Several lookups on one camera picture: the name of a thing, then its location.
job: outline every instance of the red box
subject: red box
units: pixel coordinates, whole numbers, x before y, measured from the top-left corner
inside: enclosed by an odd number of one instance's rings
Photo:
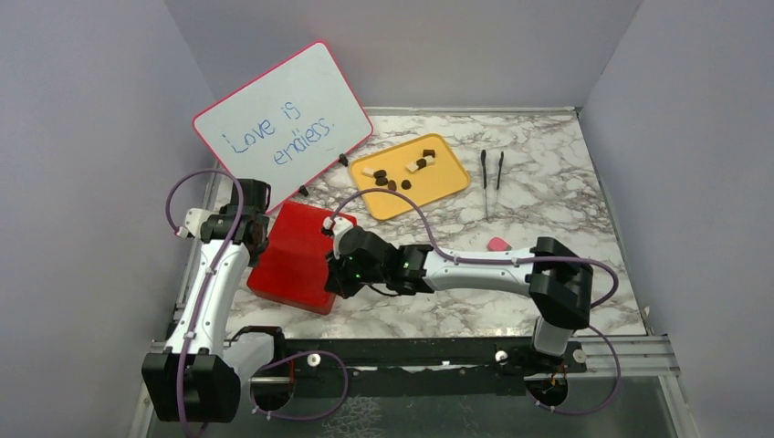
[[[322,221],[332,211],[286,202],[268,235],[268,249],[250,273],[247,286],[257,297],[328,315],[335,295],[326,292],[325,254],[333,239],[323,235]],[[342,214],[354,224],[354,217]]]

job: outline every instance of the white wall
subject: white wall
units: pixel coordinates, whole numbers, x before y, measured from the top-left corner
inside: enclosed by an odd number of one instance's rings
[[[772,42],[769,0],[644,0],[580,118],[707,438],[774,429]]]
[[[217,97],[325,39],[367,106],[588,98],[641,0],[165,0]]]
[[[161,0],[3,2],[0,41],[0,434],[124,436],[187,250],[166,191],[212,160],[190,125],[212,95]]]

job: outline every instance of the marble surface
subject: marble surface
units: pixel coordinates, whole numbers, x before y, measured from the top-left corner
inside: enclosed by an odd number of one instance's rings
[[[601,260],[618,272],[621,286],[610,301],[592,311],[591,324],[615,335],[644,334],[643,321],[629,284],[591,158],[574,114],[559,115],[410,115],[372,116],[371,139],[350,154],[351,159],[439,133],[450,144],[471,176],[464,191],[423,207],[439,245],[458,250],[486,249],[494,236],[514,248],[532,246],[540,235],[559,239],[579,256]],[[500,151],[505,152],[500,193],[490,190],[484,221],[479,154],[486,149],[494,181]],[[346,168],[336,165],[309,185],[309,197],[292,198],[332,209],[354,192]],[[217,206],[228,202],[230,182],[221,181]],[[386,241],[426,243],[424,228],[414,213],[379,222],[362,200],[344,210]],[[226,331],[243,326],[280,326],[291,338],[408,338],[530,335],[538,311],[527,298],[498,291],[457,289],[415,297],[383,297],[368,289],[349,299],[337,298],[325,317],[255,297],[245,273],[236,292]],[[611,286],[602,271],[594,276],[593,297]],[[579,334],[592,334],[584,330]]]

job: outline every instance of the yellow tray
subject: yellow tray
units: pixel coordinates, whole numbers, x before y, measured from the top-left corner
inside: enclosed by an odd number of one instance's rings
[[[422,158],[425,149],[435,150],[435,163],[414,173],[409,172],[406,164]],[[470,175],[444,138],[438,134],[427,134],[350,163],[350,173],[358,190],[377,187],[374,178],[361,173],[365,167],[387,171],[387,179],[394,180],[398,185],[397,192],[408,196],[420,206],[457,193],[470,184]],[[409,180],[412,188],[404,190],[401,187],[403,180]],[[366,193],[363,201],[371,215],[381,221],[412,210],[406,201],[388,193]]]

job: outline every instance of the screw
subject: screw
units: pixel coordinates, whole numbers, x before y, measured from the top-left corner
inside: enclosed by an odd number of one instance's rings
[[[315,354],[310,354],[310,355],[307,356],[307,364],[310,367],[312,367],[312,368],[317,367],[319,365],[319,363],[320,363],[319,354],[315,353]]]

